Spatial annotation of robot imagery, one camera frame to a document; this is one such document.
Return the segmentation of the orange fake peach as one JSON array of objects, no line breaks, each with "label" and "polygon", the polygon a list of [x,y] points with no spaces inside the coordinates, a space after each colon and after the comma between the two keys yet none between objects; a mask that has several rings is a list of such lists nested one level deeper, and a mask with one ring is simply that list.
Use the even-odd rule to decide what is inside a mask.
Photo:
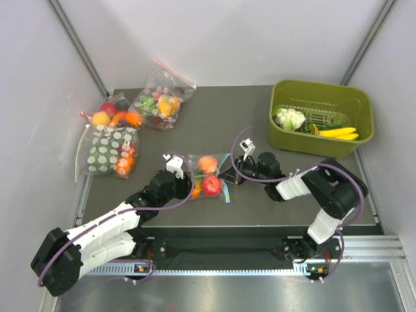
[{"label": "orange fake peach", "polygon": [[212,174],[218,167],[218,161],[210,155],[201,157],[198,160],[198,169],[202,170],[204,174]]}]

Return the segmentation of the blue zip clear bag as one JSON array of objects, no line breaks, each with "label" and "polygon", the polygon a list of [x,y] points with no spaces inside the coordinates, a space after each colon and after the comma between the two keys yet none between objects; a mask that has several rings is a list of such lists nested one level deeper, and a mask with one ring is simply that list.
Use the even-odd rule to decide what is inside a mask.
[{"label": "blue zip clear bag", "polygon": [[224,203],[231,202],[229,187],[226,181],[220,178],[223,167],[229,160],[230,153],[205,154],[186,156],[194,174],[194,190],[191,200],[200,198],[220,198]]}]

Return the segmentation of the red fake apple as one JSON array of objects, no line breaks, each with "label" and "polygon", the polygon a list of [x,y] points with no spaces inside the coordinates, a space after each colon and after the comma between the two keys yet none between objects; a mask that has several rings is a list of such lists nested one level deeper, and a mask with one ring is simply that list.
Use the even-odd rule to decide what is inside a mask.
[{"label": "red fake apple", "polygon": [[218,177],[214,175],[208,175],[203,178],[201,189],[206,196],[215,197],[221,193],[222,183]]}]

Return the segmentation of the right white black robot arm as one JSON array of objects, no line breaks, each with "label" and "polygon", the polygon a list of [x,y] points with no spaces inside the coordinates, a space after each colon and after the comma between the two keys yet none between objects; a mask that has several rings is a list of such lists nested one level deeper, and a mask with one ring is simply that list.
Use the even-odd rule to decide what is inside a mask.
[{"label": "right white black robot arm", "polygon": [[308,170],[285,175],[271,152],[259,154],[256,161],[251,156],[239,156],[219,177],[234,185],[245,181],[262,183],[275,202],[312,195],[320,210],[302,239],[304,251],[311,257],[326,251],[327,241],[356,207],[362,208],[369,192],[360,178],[332,158]]}]

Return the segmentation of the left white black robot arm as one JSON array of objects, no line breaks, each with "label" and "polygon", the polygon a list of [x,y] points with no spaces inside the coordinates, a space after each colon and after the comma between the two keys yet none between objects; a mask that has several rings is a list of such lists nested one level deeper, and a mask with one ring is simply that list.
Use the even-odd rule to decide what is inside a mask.
[{"label": "left white black robot arm", "polygon": [[141,191],[108,213],[66,231],[52,229],[31,262],[37,285],[58,297],[98,266],[128,255],[142,257],[148,246],[141,225],[184,204],[194,187],[193,172],[160,170]]}]

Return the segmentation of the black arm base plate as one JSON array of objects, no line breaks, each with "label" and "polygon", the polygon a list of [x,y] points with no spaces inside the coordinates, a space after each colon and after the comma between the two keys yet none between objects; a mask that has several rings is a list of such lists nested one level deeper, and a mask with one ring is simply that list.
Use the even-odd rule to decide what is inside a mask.
[{"label": "black arm base plate", "polygon": [[315,243],[306,227],[142,227],[130,230],[137,244],[120,259],[165,260],[182,254],[271,255],[281,261],[335,259],[341,243],[331,236]]}]

